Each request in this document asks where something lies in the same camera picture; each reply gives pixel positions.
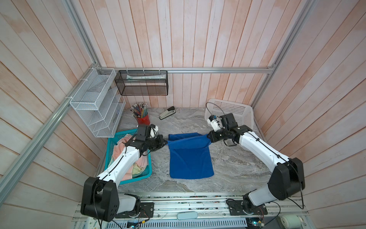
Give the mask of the blue towel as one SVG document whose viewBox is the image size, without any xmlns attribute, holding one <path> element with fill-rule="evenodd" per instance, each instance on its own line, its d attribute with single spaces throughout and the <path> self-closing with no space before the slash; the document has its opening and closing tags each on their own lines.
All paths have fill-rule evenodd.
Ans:
<svg viewBox="0 0 366 229">
<path fill-rule="evenodd" d="M 203 179 L 214 175 L 209 146 L 211 141 L 199 133 L 170 134 L 170 177 Z"/>
</svg>

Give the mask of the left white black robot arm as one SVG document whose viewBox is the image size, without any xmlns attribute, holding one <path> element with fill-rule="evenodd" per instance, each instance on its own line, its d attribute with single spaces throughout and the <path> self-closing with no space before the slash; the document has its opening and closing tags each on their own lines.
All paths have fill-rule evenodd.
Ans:
<svg viewBox="0 0 366 229">
<path fill-rule="evenodd" d="M 110 222 L 120 213 L 138 215 L 140 198 L 132 194 L 119 196 L 118 186 L 128 170 L 147 152 L 159 150 L 167 141 L 158 134 L 156 125 L 139 125 L 135 134 L 124 143 L 122 153 L 101 174 L 89 177 L 83 187 L 81 214 Z"/>
</svg>

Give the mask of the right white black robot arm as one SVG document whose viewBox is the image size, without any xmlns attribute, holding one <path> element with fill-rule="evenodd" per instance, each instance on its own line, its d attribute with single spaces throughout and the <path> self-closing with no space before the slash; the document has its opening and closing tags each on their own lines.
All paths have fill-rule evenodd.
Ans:
<svg viewBox="0 0 366 229">
<path fill-rule="evenodd" d="M 251 214 L 258 206 L 285 200 L 305 189 L 303 162 L 275 150 L 248 126 L 239 126 L 232 113 L 220 117 L 211 115 L 207 123 L 212 127 L 207 136 L 212 143 L 231 140 L 235 146 L 240 145 L 252 152 L 271 172 L 266 185 L 243 196 L 242 207 L 245 212 Z"/>
</svg>

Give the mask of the pink towel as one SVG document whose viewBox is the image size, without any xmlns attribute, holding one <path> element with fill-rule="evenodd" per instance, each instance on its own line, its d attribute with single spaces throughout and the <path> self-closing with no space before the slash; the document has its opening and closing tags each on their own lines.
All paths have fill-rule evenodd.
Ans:
<svg viewBox="0 0 366 229">
<path fill-rule="evenodd" d="M 121 163 L 119 165 L 121 165 L 122 163 L 125 163 L 127 156 L 129 154 L 128 152 L 128 148 L 126 146 L 127 142 L 132 138 L 132 135 L 127 134 L 125 137 L 123 137 L 122 139 L 120 139 L 117 143 L 116 146 L 114 146 L 113 149 L 113 154 L 112 154 L 112 162 L 119 162 L 121 161 Z M 145 164 L 147 165 L 147 151 L 143 153 L 143 155 L 134 163 L 138 163 L 138 164 Z M 130 162 L 127 163 L 127 165 L 129 165 L 128 170 L 126 171 L 124 177 L 122 178 L 122 180 L 124 179 L 132 179 L 132 166 L 133 164 L 131 164 Z"/>
</svg>

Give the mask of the red pencil cup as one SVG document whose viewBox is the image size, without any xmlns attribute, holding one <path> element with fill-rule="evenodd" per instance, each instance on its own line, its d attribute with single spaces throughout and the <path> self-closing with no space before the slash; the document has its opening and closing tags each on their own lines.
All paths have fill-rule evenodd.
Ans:
<svg viewBox="0 0 366 229">
<path fill-rule="evenodd" d="M 139 117 L 138 116 L 135 119 L 136 119 L 138 125 L 148 125 L 149 126 L 151 124 L 148 114 L 144 117 Z"/>
</svg>

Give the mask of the pale green towel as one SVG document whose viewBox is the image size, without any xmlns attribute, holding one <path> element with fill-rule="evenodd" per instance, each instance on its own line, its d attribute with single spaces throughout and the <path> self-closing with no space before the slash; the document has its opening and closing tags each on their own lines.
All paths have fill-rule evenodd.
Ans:
<svg viewBox="0 0 366 229">
<path fill-rule="evenodd" d="M 145 170 L 147 165 L 145 164 L 138 164 L 137 162 L 132 166 L 132 178 L 140 176 Z"/>
</svg>

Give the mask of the coloured pencils bunch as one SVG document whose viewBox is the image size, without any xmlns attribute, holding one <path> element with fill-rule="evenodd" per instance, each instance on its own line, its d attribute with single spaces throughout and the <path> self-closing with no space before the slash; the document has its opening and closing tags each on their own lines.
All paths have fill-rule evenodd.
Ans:
<svg viewBox="0 0 366 229">
<path fill-rule="evenodd" d="M 145 118 L 148 115 L 148 105 L 146 103 L 136 103 L 130 110 L 135 118 Z"/>
</svg>

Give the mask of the white plastic basket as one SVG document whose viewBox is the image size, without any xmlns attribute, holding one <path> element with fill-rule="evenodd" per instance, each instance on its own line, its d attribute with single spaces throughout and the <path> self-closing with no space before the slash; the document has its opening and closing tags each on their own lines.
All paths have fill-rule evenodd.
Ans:
<svg viewBox="0 0 366 229">
<path fill-rule="evenodd" d="M 231 101 L 210 99 L 205 110 L 205 120 L 207 120 L 211 115 L 219 118 L 220 116 L 229 113 L 233 114 L 239 126 L 245 125 L 250 129 L 253 129 L 254 112 L 252 107 Z"/>
</svg>

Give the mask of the black grey stapler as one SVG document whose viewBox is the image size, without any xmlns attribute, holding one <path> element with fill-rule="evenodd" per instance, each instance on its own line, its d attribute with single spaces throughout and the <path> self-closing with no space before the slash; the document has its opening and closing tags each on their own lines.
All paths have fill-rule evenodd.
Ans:
<svg viewBox="0 0 366 229">
<path fill-rule="evenodd" d="M 163 120 L 163 119 L 165 119 L 165 118 L 167 118 L 167 117 L 169 117 L 169 116 L 171 116 L 171 115 L 173 115 L 173 114 L 175 114 L 175 113 L 176 113 L 175 107 L 174 107 L 174 106 L 172 106 L 172 107 L 170 107 L 170 108 L 166 109 L 164 112 L 162 112 L 162 113 L 159 115 L 159 119 L 160 119 L 160 120 Z"/>
</svg>

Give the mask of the teal plastic basket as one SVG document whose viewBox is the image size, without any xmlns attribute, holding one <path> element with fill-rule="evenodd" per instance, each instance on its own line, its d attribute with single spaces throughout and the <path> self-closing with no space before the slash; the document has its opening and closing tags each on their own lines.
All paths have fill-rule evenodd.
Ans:
<svg viewBox="0 0 366 229">
<path fill-rule="evenodd" d="M 136 133 L 137 129 L 131 129 L 131 130 L 125 130 L 121 132 L 117 132 L 114 137 L 108 138 L 107 142 L 107 150 L 106 150 L 106 156 L 105 156 L 105 163 L 104 163 L 104 169 L 107 169 L 112 161 L 112 153 L 114 146 L 117 145 L 118 141 L 125 137 L 127 134 L 133 135 Z M 120 182 L 120 185 L 128 184 L 137 182 L 146 178 L 149 178 L 152 174 L 152 162 L 151 162 L 151 156 L 147 156 L 147 167 L 146 169 L 140 174 L 140 175 L 133 175 L 132 179 L 124 179 Z"/>
</svg>

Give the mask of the white tape roll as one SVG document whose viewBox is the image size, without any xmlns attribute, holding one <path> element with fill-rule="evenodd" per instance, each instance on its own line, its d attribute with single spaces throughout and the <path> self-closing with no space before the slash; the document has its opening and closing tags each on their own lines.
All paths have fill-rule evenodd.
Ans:
<svg viewBox="0 0 366 229">
<path fill-rule="evenodd" d="M 283 215 L 280 222 L 285 229 L 300 229 L 303 219 L 297 215 Z"/>
</svg>

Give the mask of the black mesh wall basket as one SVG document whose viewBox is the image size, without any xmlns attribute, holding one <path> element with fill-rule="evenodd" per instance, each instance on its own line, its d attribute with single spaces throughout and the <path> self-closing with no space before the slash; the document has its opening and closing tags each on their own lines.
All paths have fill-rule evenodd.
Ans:
<svg viewBox="0 0 366 229">
<path fill-rule="evenodd" d="M 119 70 L 114 79 L 123 96 L 167 96 L 169 80 L 163 70 Z"/>
</svg>

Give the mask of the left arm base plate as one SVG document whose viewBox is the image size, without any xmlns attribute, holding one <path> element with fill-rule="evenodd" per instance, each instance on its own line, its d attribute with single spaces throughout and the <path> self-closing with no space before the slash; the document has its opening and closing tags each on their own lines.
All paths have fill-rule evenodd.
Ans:
<svg viewBox="0 0 366 229">
<path fill-rule="evenodd" d="M 154 214 L 154 203 L 153 202 L 142 202 L 139 208 L 130 211 L 122 212 L 116 215 L 116 219 L 136 219 L 136 218 L 152 218 Z"/>
</svg>

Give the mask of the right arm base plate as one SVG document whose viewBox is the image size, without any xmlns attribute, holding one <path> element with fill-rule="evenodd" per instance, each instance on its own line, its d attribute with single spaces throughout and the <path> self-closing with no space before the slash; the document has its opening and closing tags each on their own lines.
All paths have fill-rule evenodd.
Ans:
<svg viewBox="0 0 366 229">
<path fill-rule="evenodd" d="M 226 205 L 228 206 L 229 212 L 231 216 L 242 216 L 242 215 L 259 215 L 264 216 L 268 214 L 267 208 L 265 205 L 256 206 L 254 209 L 245 211 L 242 205 L 241 200 L 227 199 Z"/>
</svg>

